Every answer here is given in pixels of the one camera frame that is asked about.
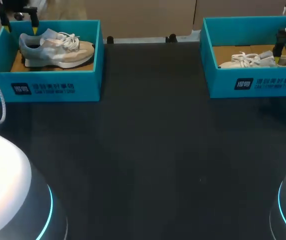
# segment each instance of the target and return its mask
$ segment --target sneaker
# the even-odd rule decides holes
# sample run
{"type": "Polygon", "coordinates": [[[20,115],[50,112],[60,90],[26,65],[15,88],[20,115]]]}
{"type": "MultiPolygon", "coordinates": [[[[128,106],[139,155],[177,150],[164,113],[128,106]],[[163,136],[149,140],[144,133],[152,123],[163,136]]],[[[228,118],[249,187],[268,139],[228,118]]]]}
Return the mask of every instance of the sneaker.
{"type": "Polygon", "coordinates": [[[19,36],[19,49],[26,67],[58,66],[74,68],[87,62],[95,52],[91,42],[80,41],[78,36],[47,29],[42,35],[19,36]]]}
{"type": "Polygon", "coordinates": [[[276,64],[273,53],[266,51],[261,54],[235,54],[232,55],[231,61],[222,63],[221,68],[255,68],[255,67],[286,67],[286,55],[280,57],[276,64]]]}

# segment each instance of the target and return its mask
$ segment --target brown cardboard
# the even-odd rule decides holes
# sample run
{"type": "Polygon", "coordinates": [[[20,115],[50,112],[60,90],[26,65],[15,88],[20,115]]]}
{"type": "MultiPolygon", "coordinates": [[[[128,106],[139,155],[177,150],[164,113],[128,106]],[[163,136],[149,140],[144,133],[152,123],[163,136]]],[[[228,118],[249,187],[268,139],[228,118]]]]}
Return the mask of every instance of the brown cardboard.
{"type": "MultiPolygon", "coordinates": [[[[231,61],[234,54],[261,54],[266,51],[272,51],[274,45],[251,45],[251,46],[214,46],[213,51],[217,65],[231,61]]],[[[286,55],[286,49],[283,49],[282,55],[286,55]]]]}
{"type": "Polygon", "coordinates": [[[206,17],[280,16],[285,4],[286,0],[197,0],[193,29],[200,30],[206,17]]]}
{"type": "Polygon", "coordinates": [[[22,55],[20,51],[17,51],[17,55],[13,62],[11,73],[14,72],[42,72],[42,71],[91,71],[93,70],[93,63],[86,64],[80,67],[70,68],[70,69],[62,69],[60,67],[25,67],[22,63],[22,55]]]}
{"type": "Polygon", "coordinates": [[[87,19],[99,19],[103,37],[190,35],[196,0],[86,0],[87,19]]]}

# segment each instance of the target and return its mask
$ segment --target cardboard wall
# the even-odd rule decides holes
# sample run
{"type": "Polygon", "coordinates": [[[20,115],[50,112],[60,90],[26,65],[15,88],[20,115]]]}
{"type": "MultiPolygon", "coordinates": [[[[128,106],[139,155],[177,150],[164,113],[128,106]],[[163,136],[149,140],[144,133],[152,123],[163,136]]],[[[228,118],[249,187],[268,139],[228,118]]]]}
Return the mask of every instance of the cardboard wall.
{"type": "Polygon", "coordinates": [[[280,16],[286,0],[197,0],[194,30],[205,17],[280,16]]]}
{"type": "Polygon", "coordinates": [[[84,0],[87,19],[101,20],[103,37],[190,35],[196,0],[84,0]]]}

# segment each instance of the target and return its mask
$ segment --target glowing blue light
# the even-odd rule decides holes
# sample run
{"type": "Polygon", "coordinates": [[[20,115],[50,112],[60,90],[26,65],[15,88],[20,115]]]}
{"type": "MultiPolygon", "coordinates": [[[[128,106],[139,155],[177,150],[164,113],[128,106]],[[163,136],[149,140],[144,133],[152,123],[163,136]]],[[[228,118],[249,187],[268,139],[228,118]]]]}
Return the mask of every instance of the glowing blue light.
{"type": "Polygon", "coordinates": [[[45,233],[45,231],[47,230],[48,228],[48,225],[50,223],[50,220],[51,220],[51,216],[52,216],[52,211],[53,211],[53,197],[52,197],[52,192],[51,192],[51,189],[49,186],[48,187],[48,190],[49,190],[49,195],[51,197],[51,207],[49,209],[49,215],[48,215],[48,218],[47,218],[47,221],[45,223],[45,226],[43,227],[43,230],[41,231],[41,233],[38,235],[37,239],[36,240],[40,240],[43,236],[43,234],[45,233]]]}
{"type": "Polygon", "coordinates": [[[278,197],[277,197],[277,200],[278,200],[278,208],[279,208],[279,211],[280,211],[280,213],[281,213],[281,215],[282,215],[282,218],[283,218],[283,220],[284,220],[284,222],[285,222],[285,224],[286,224],[286,219],[285,219],[285,217],[284,217],[284,215],[283,215],[283,212],[282,212],[282,209],[281,209],[281,204],[280,204],[280,192],[281,192],[282,183],[281,183],[281,186],[279,186],[279,189],[278,189],[278,197]]]}

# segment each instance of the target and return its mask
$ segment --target logo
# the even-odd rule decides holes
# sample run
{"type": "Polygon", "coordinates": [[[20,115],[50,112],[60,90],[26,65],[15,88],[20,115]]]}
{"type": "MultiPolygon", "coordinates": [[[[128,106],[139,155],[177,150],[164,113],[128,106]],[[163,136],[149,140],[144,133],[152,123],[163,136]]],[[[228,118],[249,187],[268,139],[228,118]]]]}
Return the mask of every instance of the logo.
{"type": "Polygon", "coordinates": [[[238,78],[234,90],[249,90],[252,86],[253,78],[238,78]]]}
{"type": "Polygon", "coordinates": [[[11,83],[16,95],[31,95],[31,90],[27,83],[11,83]]]}

